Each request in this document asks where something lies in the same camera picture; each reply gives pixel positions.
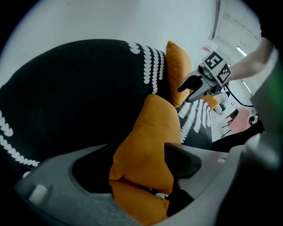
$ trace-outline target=black cable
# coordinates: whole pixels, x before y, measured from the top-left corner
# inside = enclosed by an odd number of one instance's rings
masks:
[[[237,101],[239,104],[241,104],[241,105],[243,105],[243,106],[245,106],[245,107],[253,108],[253,105],[242,104],[242,103],[235,97],[235,95],[231,92],[231,90],[229,89],[228,85],[225,84],[225,86],[226,86],[226,88],[228,89],[228,91],[231,93],[231,95],[236,99],[236,101]]]

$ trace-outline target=chair leg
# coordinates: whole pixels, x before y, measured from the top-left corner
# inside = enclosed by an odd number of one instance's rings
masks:
[[[229,130],[227,133],[229,133],[230,131],[231,131],[231,130]],[[224,135],[222,135],[221,138],[224,137],[227,133],[225,133]]]

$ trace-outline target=ceiling light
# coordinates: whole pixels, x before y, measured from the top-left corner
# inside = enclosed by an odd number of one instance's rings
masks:
[[[247,84],[242,80],[242,82],[243,82],[243,84],[244,84],[244,86],[247,88],[247,90],[249,91],[249,93],[252,95],[252,92],[251,92],[251,90],[249,89],[249,87],[247,86]]]
[[[243,55],[246,56],[247,54],[238,46],[237,50]]]

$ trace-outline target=black and white fabric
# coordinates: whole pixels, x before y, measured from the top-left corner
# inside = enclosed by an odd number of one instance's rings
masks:
[[[162,51],[105,39],[51,49],[0,89],[1,167],[20,178],[58,154],[105,143],[117,147],[148,94],[170,100]]]
[[[184,101],[176,110],[181,124],[181,144],[210,150],[212,135],[208,103],[202,99],[193,103]]]

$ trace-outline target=pink chair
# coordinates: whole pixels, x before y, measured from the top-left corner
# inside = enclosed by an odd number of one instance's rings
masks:
[[[232,134],[235,133],[239,133],[242,132],[244,130],[246,130],[247,128],[250,127],[249,125],[249,110],[247,110],[246,108],[241,108],[239,110],[239,113],[237,114],[237,116],[231,120],[232,122],[226,126],[229,127],[229,132],[231,132]]]

